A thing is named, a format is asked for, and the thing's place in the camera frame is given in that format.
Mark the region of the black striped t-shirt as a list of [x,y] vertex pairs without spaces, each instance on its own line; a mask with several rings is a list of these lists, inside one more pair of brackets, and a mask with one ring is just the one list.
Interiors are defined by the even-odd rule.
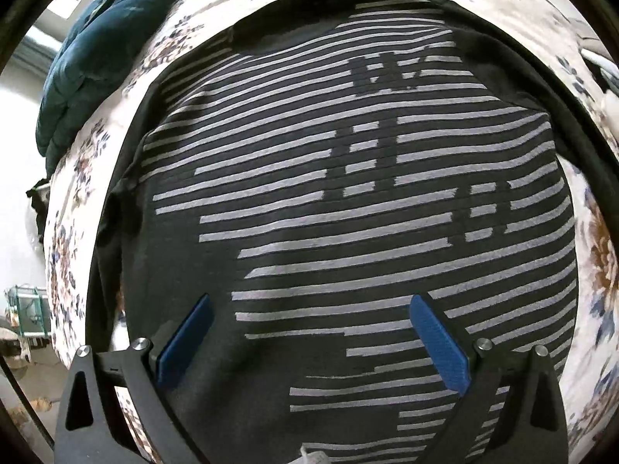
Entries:
[[572,28],[425,0],[279,0],[140,95],[96,235],[129,346],[213,321],[162,390],[207,463],[423,463],[453,413],[428,295],[550,352],[569,461],[618,408],[618,161]]

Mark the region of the dark clothes beside bed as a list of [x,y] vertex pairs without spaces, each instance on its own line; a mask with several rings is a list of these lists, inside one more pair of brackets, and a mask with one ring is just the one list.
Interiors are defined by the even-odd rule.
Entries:
[[48,179],[39,180],[26,192],[31,208],[36,213],[37,239],[43,243],[49,206],[50,184]]

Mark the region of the green metal rack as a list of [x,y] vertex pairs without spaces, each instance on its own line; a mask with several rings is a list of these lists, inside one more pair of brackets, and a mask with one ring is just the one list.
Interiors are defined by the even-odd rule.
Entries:
[[13,286],[4,291],[5,315],[10,326],[26,338],[50,336],[50,310],[46,290],[36,286]]

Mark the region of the teal folded quilt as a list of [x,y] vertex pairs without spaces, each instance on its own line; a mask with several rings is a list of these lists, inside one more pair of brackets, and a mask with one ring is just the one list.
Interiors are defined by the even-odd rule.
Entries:
[[36,144],[51,176],[83,124],[123,84],[175,0],[93,0],[53,59],[44,82]]

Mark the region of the floral white bed blanket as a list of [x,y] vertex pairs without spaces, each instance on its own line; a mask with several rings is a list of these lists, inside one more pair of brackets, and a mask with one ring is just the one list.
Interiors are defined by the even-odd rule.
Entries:
[[59,463],[595,463],[618,118],[547,0],[94,0],[37,143]]

